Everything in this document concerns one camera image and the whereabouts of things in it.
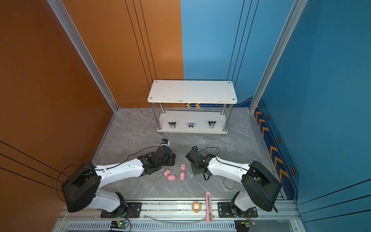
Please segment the black purple figurine toy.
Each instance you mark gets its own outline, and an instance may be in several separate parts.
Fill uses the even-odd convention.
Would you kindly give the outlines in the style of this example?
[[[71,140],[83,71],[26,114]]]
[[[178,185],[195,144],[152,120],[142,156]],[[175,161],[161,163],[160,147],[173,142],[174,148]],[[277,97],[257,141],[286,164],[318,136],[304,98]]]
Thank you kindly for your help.
[[[208,124],[209,124],[210,129],[214,129],[216,125],[216,121],[208,121]]]

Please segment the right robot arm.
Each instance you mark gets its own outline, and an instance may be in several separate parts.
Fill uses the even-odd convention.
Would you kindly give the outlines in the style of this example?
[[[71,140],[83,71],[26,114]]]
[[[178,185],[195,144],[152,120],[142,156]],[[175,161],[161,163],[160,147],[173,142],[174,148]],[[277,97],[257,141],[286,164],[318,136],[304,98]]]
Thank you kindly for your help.
[[[221,176],[243,185],[245,191],[237,192],[227,206],[233,216],[247,217],[249,211],[257,208],[267,212],[278,211],[274,204],[282,184],[261,162],[241,164],[213,154],[204,156],[197,147],[193,147],[185,158],[191,163],[194,175],[202,174],[205,180]]]

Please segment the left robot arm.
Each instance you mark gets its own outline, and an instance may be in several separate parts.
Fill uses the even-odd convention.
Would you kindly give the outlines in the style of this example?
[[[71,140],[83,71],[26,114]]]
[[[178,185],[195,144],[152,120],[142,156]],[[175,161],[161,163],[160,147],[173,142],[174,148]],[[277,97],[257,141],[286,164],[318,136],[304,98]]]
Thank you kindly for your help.
[[[176,154],[168,145],[130,161],[112,165],[93,165],[86,162],[79,166],[61,185],[67,211],[79,212],[86,208],[101,210],[106,217],[128,216],[128,205],[123,195],[108,192],[102,187],[132,177],[151,175],[164,166],[174,166]]]

